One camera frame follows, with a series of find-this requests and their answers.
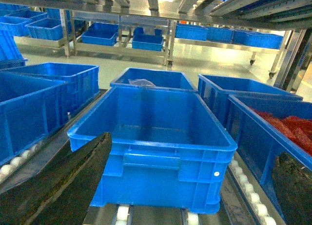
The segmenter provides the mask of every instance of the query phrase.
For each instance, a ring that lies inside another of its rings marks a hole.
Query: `white roller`
[[[231,168],[235,169],[236,167],[238,167],[238,162],[236,160],[232,160],[231,161]]]
[[[24,162],[24,159],[22,157],[15,157],[11,160],[10,164],[18,167]]]
[[[187,221],[188,221],[188,225],[199,225],[198,214],[188,212]]]
[[[243,188],[243,190],[245,191],[246,194],[251,193],[251,192],[254,191],[254,187],[250,183],[243,184],[242,188]]]
[[[119,206],[117,211],[117,221],[127,221],[128,219],[128,206]]]
[[[31,152],[29,150],[25,150],[23,153],[21,153],[20,157],[23,159],[28,159],[31,156]]]
[[[261,224],[262,225],[276,225],[276,222],[274,220],[274,218],[269,217],[269,216],[265,216],[261,218]]]
[[[239,177],[241,174],[243,174],[243,169],[240,168],[240,167],[236,167],[236,168],[234,169],[234,172],[235,172],[235,176],[236,176],[236,177]]]
[[[267,207],[264,204],[261,204],[261,203],[254,205],[254,211],[256,212],[256,214],[259,217],[268,215]]]
[[[8,176],[12,174],[14,170],[15,170],[15,166],[7,164],[7,165],[2,166],[2,168],[0,169],[0,173],[2,175]]]
[[[255,193],[255,192],[248,193],[247,194],[247,198],[248,198],[248,201],[251,204],[258,204],[258,203],[260,203],[260,197],[259,197],[258,193]]]
[[[244,174],[240,175],[238,180],[239,180],[240,185],[244,185],[244,184],[248,183],[247,175],[244,175]]]
[[[116,225],[127,225],[126,221],[116,221]]]

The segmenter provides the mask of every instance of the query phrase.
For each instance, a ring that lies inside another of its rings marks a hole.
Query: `caster wheel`
[[[187,221],[188,221],[188,225],[199,225],[198,214],[188,212]]]
[[[275,73],[269,73],[269,78],[272,79],[274,77]]]

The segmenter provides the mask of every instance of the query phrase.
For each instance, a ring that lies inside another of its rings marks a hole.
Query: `metal leg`
[[[77,50],[76,50],[76,29],[75,29],[75,23],[74,23],[74,19],[73,19],[73,11],[69,11],[70,14],[70,24],[72,26],[72,39],[73,39],[73,47],[74,47],[74,52],[75,55],[77,55]]]
[[[68,22],[67,22],[67,16],[66,16],[66,10],[60,9],[60,21],[63,29],[63,38],[66,39],[66,42],[64,44],[65,49],[65,55],[67,57],[70,56],[70,46],[69,46],[69,35],[68,35]]]
[[[312,29],[294,32],[274,86],[295,93],[312,58]]]
[[[253,52],[253,55],[252,55],[252,57],[250,59],[250,65],[253,65],[254,62],[255,62],[255,54],[256,54],[256,52]]]
[[[171,20],[168,20],[167,31],[166,31],[166,42],[165,42],[165,57],[164,57],[164,65],[167,66],[167,60],[169,56],[169,41],[170,41],[170,29],[171,29]]]
[[[281,48],[279,49],[279,52],[276,55],[275,60],[273,62],[273,65],[271,67],[271,70],[269,72],[270,79],[272,79],[274,77],[275,73],[276,73],[275,72],[276,71],[276,67],[278,65],[278,62],[279,62],[279,60],[280,60],[284,50],[285,50],[285,43],[286,43],[286,41],[287,41],[287,39],[288,39],[290,34],[291,34],[291,31],[286,31],[285,34],[284,34],[283,41],[282,41],[282,44],[281,44]]]
[[[173,55],[174,55],[175,37],[176,37],[176,20],[173,21],[173,27],[171,31],[168,67],[172,67],[172,62],[174,60]]]

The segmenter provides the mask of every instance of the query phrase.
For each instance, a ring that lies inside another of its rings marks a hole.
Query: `crate rim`
[[[87,114],[85,114],[82,118],[80,118],[67,132],[68,137],[70,138],[75,138],[75,139],[88,139],[88,140],[92,140],[94,138],[96,138],[96,136],[88,136],[88,135],[80,135],[80,134],[76,134],[75,132],[80,128],[81,124],[83,124],[83,122],[90,118],[94,112],[96,112],[96,110],[104,103],[106,102],[106,98],[112,94],[115,90],[125,90],[125,88],[121,88],[121,87],[112,87],[101,99],[100,101],[93,106],[89,112]],[[145,88],[127,88],[127,90],[149,90],[149,89],[145,89]],[[179,94],[185,94],[184,92],[180,92],[180,91],[172,91],[169,93],[179,93]],[[218,119],[215,117],[215,115],[212,113],[212,111],[208,108],[208,106],[205,104],[205,102],[201,99],[201,97],[196,94],[196,93],[192,93],[201,103],[201,105],[204,107],[205,111],[209,114],[209,116],[212,118],[212,120],[214,121],[216,127],[219,129],[219,131],[223,134],[224,138],[226,139],[226,141],[228,142],[228,144],[226,146],[220,146],[220,147],[216,147],[216,146],[206,146],[204,145],[204,147],[200,147],[201,145],[194,145],[194,144],[177,144],[177,143],[164,143],[164,142],[152,142],[152,141],[147,141],[145,143],[153,143],[153,144],[157,144],[160,147],[164,147],[164,148],[179,148],[179,149],[194,149],[194,150],[217,150],[217,151],[234,151],[237,149],[237,143],[232,139],[232,137],[230,136],[229,133],[227,133],[226,131],[224,131],[224,127],[222,126],[222,124],[218,121]],[[133,142],[133,144],[138,143],[144,143],[144,141],[137,141],[137,140],[129,140],[129,139],[120,139],[120,138],[113,138],[114,142],[116,142],[115,140],[117,140],[116,143],[125,143],[125,144],[129,144],[129,142]]]
[[[61,85],[66,85],[66,84],[68,84],[68,82],[67,82],[67,81],[64,81],[64,80],[49,80],[49,79],[45,79],[45,78],[33,77],[33,76],[27,76],[27,75],[19,75],[19,74],[4,72],[4,71],[1,71],[0,74],[18,75],[18,76],[27,77],[27,78],[32,78],[32,79],[35,78],[35,79],[46,80],[46,81],[54,81],[54,82],[58,82],[58,83],[59,83],[58,85],[53,85],[53,86],[50,86],[50,87],[45,88],[45,89],[42,89],[42,90],[38,90],[38,91],[29,93],[29,94],[25,94],[25,95],[22,95],[22,96],[18,96],[18,97],[11,98],[11,99],[9,99],[9,100],[5,100],[5,101],[3,101],[3,102],[0,102],[0,107],[6,105],[6,104],[9,103],[9,102],[17,101],[17,100],[20,100],[20,99],[25,99],[26,97],[32,96],[32,95],[34,95],[34,94],[38,94],[38,93],[41,93],[41,92],[45,92],[45,91],[47,91],[47,90],[57,88],[57,87],[59,87],[59,86],[61,86]]]
[[[181,91],[185,91],[185,92],[198,92],[197,88],[195,87],[195,85],[190,81],[190,79],[185,75],[185,73],[183,72],[174,72],[174,71],[166,71],[166,70],[157,70],[157,69],[146,69],[146,68],[134,68],[134,67],[128,67],[126,68],[124,71],[122,71],[121,74],[119,74],[115,79],[113,79],[110,83],[110,86],[112,86],[112,84],[116,84],[116,82],[130,69],[140,69],[140,70],[148,70],[148,71],[154,71],[154,72],[158,72],[158,71],[161,71],[161,72],[170,72],[170,73],[175,73],[175,74],[182,74],[185,79],[187,80],[187,82],[191,85],[191,87],[193,88],[192,90],[186,90],[186,89],[177,89],[177,88],[171,88],[171,87],[157,87],[154,88],[154,87],[150,87],[149,89],[161,89],[161,88],[164,88],[164,89],[168,89],[168,90],[181,90]],[[132,87],[136,87],[136,88],[142,88],[144,86],[139,86],[139,85],[128,85],[127,86],[132,86]]]
[[[90,71],[90,70],[93,70],[93,69],[95,69],[95,68],[99,68],[99,66],[98,65],[90,65],[90,64],[75,64],[75,63],[57,63],[57,62],[45,62],[45,63],[38,63],[38,64],[32,64],[32,65],[27,65],[27,66],[22,66],[22,67],[14,67],[14,68],[7,68],[7,69],[3,69],[1,72],[7,72],[7,73],[12,73],[12,74],[18,74],[18,75],[31,75],[32,77],[34,77],[34,76],[45,76],[45,75],[49,75],[50,76],[50,74],[32,74],[32,73],[19,73],[19,72],[10,72],[10,70],[11,69],[16,69],[16,68],[27,68],[27,67],[32,67],[32,66],[38,66],[38,65],[44,65],[44,64],[66,64],[66,65],[68,65],[68,64],[70,64],[70,65],[78,65],[78,66],[90,66],[90,68],[89,69],[86,69],[86,70],[84,70],[84,71],[81,71],[81,72],[79,72],[79,73],[76,73],[76,74],[74,74],[74,75],[62,75],[61,77],[73,77],[73,76],[76,76],[76,75],[79,75],[79,74],[82,74],[82,73],[85,73],[85,72],[88,72],[88,71]]]
[[[269,135],[273,137],[277,142],[279,142],[287,151],[289,151],[293,156],[298,156],[297,160],[301,162],[303,165],[308,167],[310,170],[312,170],[312,156],[310,156],[308,153],[306,153],[303,149],[301,149],[298,145],[296,145],[294,142],[292,142],[290,139],[288,139],[284,134],[282,134],[279,130],[277,130],[275,127],[273,127],[270,123],[268,123],[265,119],[263,119],[261,116],[259,116],[257,113],[251,110],[250,107],[245,105],[242,101],[239,100],[239,98],[245,98],[246,96],[237,96],[237,95],[230,95],[229,100],[233,102],[240,110],[244,109],[244,113],[251,119],[255,120],[255,122],[263,129],[265,132],[267,132]],[[304,102],[304,101],[293,101],[293,100],[283,100],[285,102],[289,103],[308,103],[310,102]]]
[[[270,94],[270,93],[260,93],[260,92],[251,92],[251,91],[238,91],[238,90],[225,90],[223,88],[221,88],[220,86],[218,86],[217,84],[215,84],[213,81],[209,80],[208,78],[206,78],[205,76],[208,75],[208,74],[198,74],[198,77],[199,79],[202,79],[203,81],[209,81],[209,83],[211,83],[211,86],[217,90],[220,90],[220,91],[230,91],[230,92],[235,92],[236,94],[267,94],[267,95],[271,95],[272,97],[279,97],[279,96],[286,96],[286,97],[298,97],[298,98],[303,98],[302,96],[299,96],[299,95],[296,95],[296,94]],[[214,76],[214,77],[228,77],[228,78],[233,78],[231,76],[221,76],[221,75],[208,75],[208,76]],[[235,79],[243,79],[243,80],[252,80],[254,82],[257,82],[257,83],[261,83],[261,84],[264,84],[262,82],[259,82],[257,80],[254,80],[254,79],[248,79],[248,78],[239,78],[239,77],[234,77]],[[284,91],[285,90],[282,90],[280,88],[277,88],[277,87],[274,87],[275,89],[279,90],[279,91]]]

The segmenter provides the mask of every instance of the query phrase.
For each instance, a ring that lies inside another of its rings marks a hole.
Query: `blue plastic crate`
[[[177,24],[175,37],[205,41],[207,38],[207,33],[208,29],[203,26],[190,24]]]
[[[55,8],[47,8],[46,9],[48,13],[48,17],[51,19],[60,19],[59,9]],[[66,11],[66,17],[68,20],[70,20],[70,13],[69,11]]]
[[[88,29],[81,35],[83,43],[114,46],[117,43],[118,33],[109,30]]]
[[[232,29],[207,27],[207,40],[231,42],[233,36]]]
[[[111,87],[141,87],[130,84],[129,79],[146,79],[156,85],[155,87],[148,87],[149,89],[197,93],[196,87],[184,73],[143,68],[127,68],[119,77],[111,82]]]
[[[11,35],[0,32],[0,60],[23,59],[14,38]]]
[[[245,78],[217,75],[198,75],[198,93],[218,120],[226,126],[230,94],[263,97],[267,99],[302,100],[303,98],[285,90]]]
[[[6,72],[40,76],[68,82],[67,111],[73,112],[99,92],[98,66],[70,63],[43,63],[8,69]]]
[[[0,165],[68,120],[64,81],[0,73]]]
[[[7,15],[8,17],[22,17],[22,18],[28,18],[31,19],[32,22],[45,19],[48,17],[48,14],[46,12],[35,12],[35,11],[21,11],[21,12],[15,12],[13,14]]]
[[[240,96],[235,98],[232,95],[229,96],[229,100],[231,108],[227,131],[238,144],[237,152],[282,216],[272,183],[275,157],[281,152],[287,152],[310,170],[312,170],[312,157],[251,108],[270,112],[278,118],[295,115],[304,119],[312,119],[312,104],[302,101]]]
[[[2,60],[0,61],[0,70],[8,69],[8,68],[15,68],[15,67],[23,67],[26,65],[28,59],[15,59],[15,60]]]
[[[219,210],[236,144],[199,95],[114,87],[68,131],[72,151],[105,131],[113,145],[92,206]]]
[[[46,40],[60,40],[63,38],[63,29],[58,19],[41,19],[26,25],[30,37]]]
[[[0,17],[0,31],[7,31],[13,36],[29,35],[25,25],[29,24],[30,19],[20,17]]]
[[[144,28],[143,27],[137,27],[133,31],[133,35],[136,35],[136,34],[144,34]],[[162,36],[162,30],[161,29],[155,29],[155,35],[156,36]]]
[[[283,37],[280,35],[253,31],[235,30],[233,36],[233,43],[272,49],[279,49],[282,41]]]
[[[132,48],[149,51],[161,51],[164,38],[154,35],[135,35],[132,40]]]
[[[93,23],[89,29],[101,29],[118,32],[119,26],[117,24]]]

